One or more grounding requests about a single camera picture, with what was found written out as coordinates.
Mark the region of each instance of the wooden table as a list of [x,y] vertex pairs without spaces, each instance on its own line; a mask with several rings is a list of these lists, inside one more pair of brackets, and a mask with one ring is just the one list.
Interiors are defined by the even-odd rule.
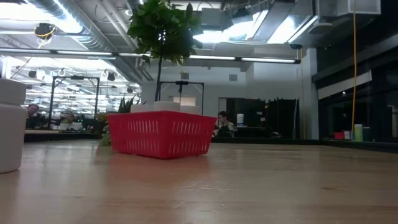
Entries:
[[97,141],[25,145],[0,175],[2,224],[397,223],[398,155],[212,144],[161,161]]

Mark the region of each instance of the exposed ductwork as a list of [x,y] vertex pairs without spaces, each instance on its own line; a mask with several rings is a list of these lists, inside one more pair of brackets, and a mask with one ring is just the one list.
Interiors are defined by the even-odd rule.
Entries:
[[[80,9],[72,0],[24,0],[27,4],[32,4],[36,8],[47,12],[61,21],[70,21],[71,24],[78,24],[82,27],[79,34],[88,35],[73,37],[77,42],[90,51],[97,52],[116,52],[117,49],[95,26],[93,21]],[[119,69],[128,81],[142,83],[141,74],[124,58],[108,60]]]

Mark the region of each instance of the window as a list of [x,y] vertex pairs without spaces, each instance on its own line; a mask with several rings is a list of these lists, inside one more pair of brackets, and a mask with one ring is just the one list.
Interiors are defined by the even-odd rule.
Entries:
[[[180,102],[180,97],[179,96],[175,96],[173,98],[173,102],[179,103]],[[181,97],[180,104],[182,106],[196,106],[197,99],[195,99],[194,97]]]

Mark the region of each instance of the red object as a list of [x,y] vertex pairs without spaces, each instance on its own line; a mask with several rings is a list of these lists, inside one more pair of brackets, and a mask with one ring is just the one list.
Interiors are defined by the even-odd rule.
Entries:
[[344,133],[335,133],[336,140],[344,140]]
[[174,111],[108,116],[113,150],[159,159],[206,154],[216,119]]

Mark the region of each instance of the red basket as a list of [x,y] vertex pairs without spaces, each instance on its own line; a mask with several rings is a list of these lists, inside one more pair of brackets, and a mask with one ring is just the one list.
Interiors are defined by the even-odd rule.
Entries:
[[174,111],[108,116],[113,150],[159,159],[206,154],[216,119]]

